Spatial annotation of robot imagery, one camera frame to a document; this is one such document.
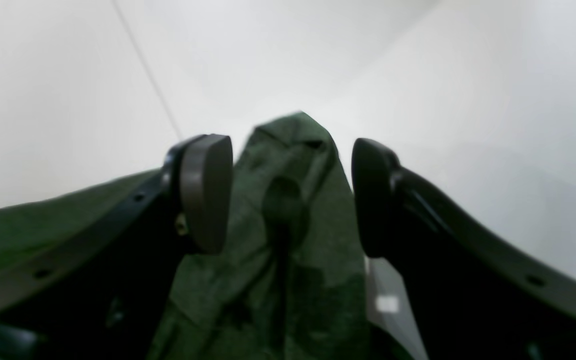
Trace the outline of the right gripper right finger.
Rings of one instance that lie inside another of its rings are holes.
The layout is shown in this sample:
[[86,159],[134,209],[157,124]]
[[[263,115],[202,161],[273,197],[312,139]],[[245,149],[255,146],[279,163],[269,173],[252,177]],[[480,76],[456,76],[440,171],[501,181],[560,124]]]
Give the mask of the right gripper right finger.
[[402,276],[430,360],[576,360],[576,279],[501,239],[388,146],[350,161],[365,254]]

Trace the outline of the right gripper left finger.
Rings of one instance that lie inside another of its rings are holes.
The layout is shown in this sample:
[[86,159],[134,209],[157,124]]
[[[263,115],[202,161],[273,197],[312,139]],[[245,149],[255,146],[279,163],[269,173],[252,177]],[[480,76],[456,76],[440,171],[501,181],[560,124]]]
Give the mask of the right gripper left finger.
[[101,219],[0,271],[0,360],[143,360],[185,255],[224,248],[230,136],[170,148]]

